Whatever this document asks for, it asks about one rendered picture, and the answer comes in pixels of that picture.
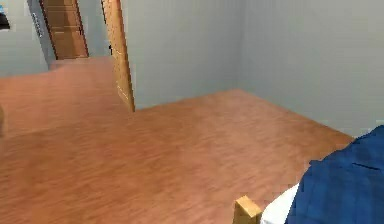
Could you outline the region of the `blue bed with wooden frame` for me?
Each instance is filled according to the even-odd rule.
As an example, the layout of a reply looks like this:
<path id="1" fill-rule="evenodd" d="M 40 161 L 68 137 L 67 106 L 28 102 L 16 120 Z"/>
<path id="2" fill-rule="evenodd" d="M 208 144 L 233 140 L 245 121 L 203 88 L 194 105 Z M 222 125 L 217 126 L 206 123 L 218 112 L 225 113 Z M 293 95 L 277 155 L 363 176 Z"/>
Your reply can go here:
<path id="1" fill-rule="evenodd" d="M 384 125 L 312 160 L 265 209 L 237 199 L 233 224 L 384 224 Z"/>

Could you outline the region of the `brown wooden room door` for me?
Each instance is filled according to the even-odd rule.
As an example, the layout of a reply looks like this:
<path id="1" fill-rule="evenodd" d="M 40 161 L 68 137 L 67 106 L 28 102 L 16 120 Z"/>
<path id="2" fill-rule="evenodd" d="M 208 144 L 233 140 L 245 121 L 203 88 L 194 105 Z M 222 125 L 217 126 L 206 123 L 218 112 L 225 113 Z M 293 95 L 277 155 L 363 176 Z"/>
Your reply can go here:
<path id="1" fill-rule="evenodd" d="M 87 58 L 77 0 L 39 0 L 57 60 Z"/>

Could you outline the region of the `light wooden room door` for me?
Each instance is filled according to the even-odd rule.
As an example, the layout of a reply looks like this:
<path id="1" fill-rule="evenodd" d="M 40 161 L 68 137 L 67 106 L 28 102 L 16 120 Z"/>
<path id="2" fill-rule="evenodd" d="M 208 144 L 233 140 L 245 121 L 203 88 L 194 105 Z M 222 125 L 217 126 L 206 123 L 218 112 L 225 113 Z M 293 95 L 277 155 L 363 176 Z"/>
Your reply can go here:
<path id="1" fill-rule="evenodd" d="M 135 111 L 134 96 L 120 0 L 102 0 L 108 39 L 113 57 L 117 92 L 130 112 Z"/>

